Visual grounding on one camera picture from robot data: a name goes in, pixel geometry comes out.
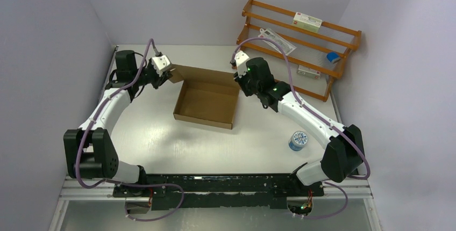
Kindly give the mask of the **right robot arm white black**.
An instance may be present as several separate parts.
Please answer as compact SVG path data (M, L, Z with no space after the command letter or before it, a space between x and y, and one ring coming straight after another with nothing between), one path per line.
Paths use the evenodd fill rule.
M264 109L288 117L324 149L322 158L295 170L296 177L290 181L295 195L304 195L317 182L340 183L365 163L362 135L356 125L346 127L316 110L294 94L288 83L275 80L267 61L261 57L250 58L241 53L234 56L231 64L237 69L234 80L245 96L257 96Z

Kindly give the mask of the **brown cardboard box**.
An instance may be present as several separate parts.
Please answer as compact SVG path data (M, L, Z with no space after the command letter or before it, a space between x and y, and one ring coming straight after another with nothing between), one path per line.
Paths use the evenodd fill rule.
M240 87L233 73L174 65L172 83L181 83L173 116L175 120L232 129Z

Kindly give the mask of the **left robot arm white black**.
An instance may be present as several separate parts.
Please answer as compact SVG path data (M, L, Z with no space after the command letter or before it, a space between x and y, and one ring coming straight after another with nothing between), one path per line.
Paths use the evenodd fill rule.
M100 103L84 123L63 135L68 174L82 187L89 188L84 179L101 178L127 184L127 189L137 197L148 191L149 181L144 168L121 161L110 136L124 110L146 85L157 89L172 76L172 63L161 52L137 64L139 55L133 50L115 53L116 67L109 76Z

